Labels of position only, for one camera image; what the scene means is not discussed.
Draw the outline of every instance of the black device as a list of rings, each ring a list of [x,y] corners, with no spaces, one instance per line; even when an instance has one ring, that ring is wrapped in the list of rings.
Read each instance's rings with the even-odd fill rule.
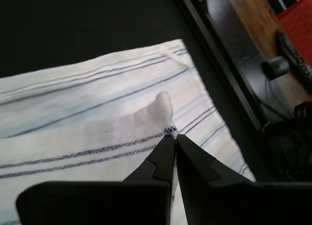
[[[173,169],[189,225],[307,224],[312,183],[253,183],[185,135],[166,135],[123,182],[48,182],[17,199],[23,225],[169,225]]]
[[[305,89],[312,94],[312,72],[309,70],[309,65],[295,49],[287,35],[280,30],[276,31],[276,44],[278,53],[287,59],[291,71]]]
[[[274,80],[289,72],[289,63],[282,56],[278,56],[264,62],[262,68],[268,79]]]
[[[267,157],[287,181],[312,181],[312,102],[294,109],[294,118],[266,125]]]

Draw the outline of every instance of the wooden floor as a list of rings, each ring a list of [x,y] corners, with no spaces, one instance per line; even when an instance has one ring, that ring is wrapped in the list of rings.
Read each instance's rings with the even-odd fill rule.
[[[229,1],[264,59],[276,57],[275,32],[282,26],[267,0]],[[304,101],[312,101],[312,95],[308,94],[292,73],[276,81],[292,108]]]

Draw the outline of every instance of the white cloth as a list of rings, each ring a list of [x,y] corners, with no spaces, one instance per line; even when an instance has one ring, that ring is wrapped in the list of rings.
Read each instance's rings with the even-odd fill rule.
[[[14,202],[45,181],[122,181],[174,127],[162,92],[134,114],[0,140],[0,218],[15,221]]]

